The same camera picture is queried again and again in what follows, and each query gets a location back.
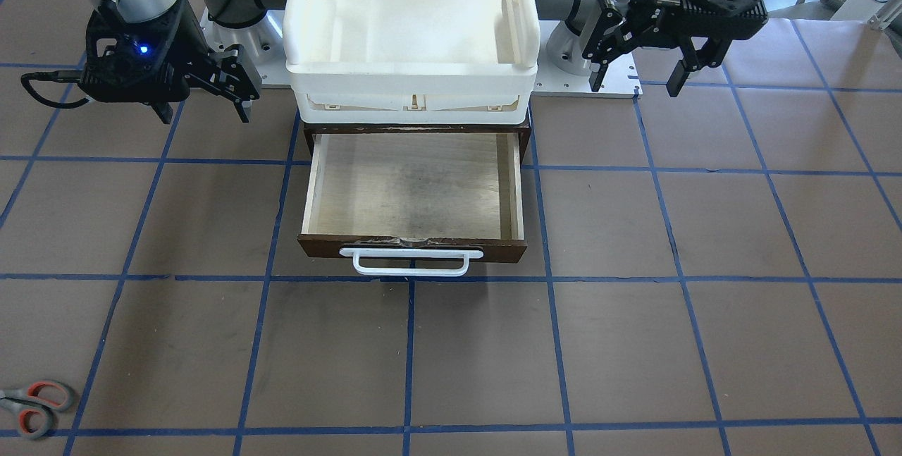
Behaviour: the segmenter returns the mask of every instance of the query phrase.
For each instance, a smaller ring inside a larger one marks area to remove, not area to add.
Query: drawer front
[[[316,135],[297,241],[310,257],[518,262],[519,168],[516,132]]]

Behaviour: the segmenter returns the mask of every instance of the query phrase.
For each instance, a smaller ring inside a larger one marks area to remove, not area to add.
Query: wooden drawer
[[[460,276],[470,260],[517,262],[523,234],[519,136],[318,134],[297,241],[377,276]],[[462,261],[460,269],[368,269],[362,258]]]

